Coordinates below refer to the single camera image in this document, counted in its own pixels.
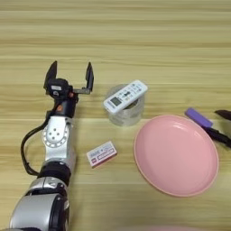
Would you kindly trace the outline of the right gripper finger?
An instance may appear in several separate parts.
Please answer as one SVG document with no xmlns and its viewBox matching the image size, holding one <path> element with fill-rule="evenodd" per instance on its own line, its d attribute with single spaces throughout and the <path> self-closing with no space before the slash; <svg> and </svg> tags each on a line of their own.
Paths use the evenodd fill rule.
<svg viewBox="0 0 231 231">
<path fill-rule="evenodd" d="M 228 111 L 228 110 L 217 110 L 216 114 L 218 114 L 219 116 L 225 118 L 226 120 L 231 121 L 231 111 Z"/>
<path fill-rule="evenodd" d="M 225 144 L 227 147 L 231 148 L 231 139 L 228 136 L 221 134 L 218 130 L 210 127 L 205 127 L 204 130 L 213 140 L 221 142 Z"/>
</svg>

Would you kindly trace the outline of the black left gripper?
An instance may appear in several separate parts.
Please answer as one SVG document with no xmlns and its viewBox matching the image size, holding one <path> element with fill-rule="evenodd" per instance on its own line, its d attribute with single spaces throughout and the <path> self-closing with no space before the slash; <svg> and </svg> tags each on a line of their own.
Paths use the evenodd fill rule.
<svg viewBox="0 0 231 231">
<path fill-rule="evenodd" d="M 47 71 L 43 88 L 48 87 L 50 79 L 55 79 L 57 75 L 57 61 L 54 61 Z M 88 64 L 86 70 L 87 85 L 80 89 L 74 89 L 73 92 L 53 92 L 51 97 L 54 99 L 54 107 L 48 112 L 48 116 L 66 116 L 73 117 L 75 115 L 76 104 L 79 101 L 77 94 L 89 95 L 93 91 L 94 73 L 91 63 Z"/>
</svg>

